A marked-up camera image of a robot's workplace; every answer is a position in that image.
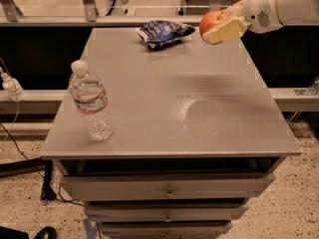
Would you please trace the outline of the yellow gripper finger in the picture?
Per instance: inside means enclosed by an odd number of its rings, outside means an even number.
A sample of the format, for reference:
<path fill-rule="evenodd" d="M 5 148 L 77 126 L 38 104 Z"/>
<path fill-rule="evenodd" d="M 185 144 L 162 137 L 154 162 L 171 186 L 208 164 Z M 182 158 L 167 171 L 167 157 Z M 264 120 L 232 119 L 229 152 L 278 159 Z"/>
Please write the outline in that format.
<path fill-rule="evenodd" d="M 248 0 L 240 0 L 237 3 L 227 7 L 224 10 L 224 14 L 226 15 L 227 18 L 238 17 L 238 18 L 244 19 L 245 16 L 243 14 L 243 7 L 247 1 Z"/>
<path fill-rule="evenodd" d="M 239 39 L 247 31 L 249 23 L 243 17 L 230 17 L 204 32 L 201 37 L 209 45 Z"/>

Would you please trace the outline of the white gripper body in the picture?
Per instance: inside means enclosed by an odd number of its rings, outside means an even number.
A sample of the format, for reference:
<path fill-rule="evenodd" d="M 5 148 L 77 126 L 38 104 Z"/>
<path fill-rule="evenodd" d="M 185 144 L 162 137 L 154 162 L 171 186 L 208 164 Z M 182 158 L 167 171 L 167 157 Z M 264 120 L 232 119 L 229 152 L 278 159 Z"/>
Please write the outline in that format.
<path fill-rule="evenodd" d="M 263 34 L 283 27 L 277 15 L 276 0 L 246 0 L 242 13 L 253 33 Z"/>

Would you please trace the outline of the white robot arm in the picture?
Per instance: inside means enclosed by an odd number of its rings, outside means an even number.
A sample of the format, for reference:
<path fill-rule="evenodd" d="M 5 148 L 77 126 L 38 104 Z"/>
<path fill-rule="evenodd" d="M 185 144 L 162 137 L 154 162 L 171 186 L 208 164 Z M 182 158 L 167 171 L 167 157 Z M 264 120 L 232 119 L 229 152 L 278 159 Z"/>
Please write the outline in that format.
<path fill-rule="evenodd" d="M 319 0 L 241 0 L 206 13 L 199 24 L 202 40 L 216 45 L 239 39 L 249 30 L 264 34 L 284 26 L 317 26 Z"/>

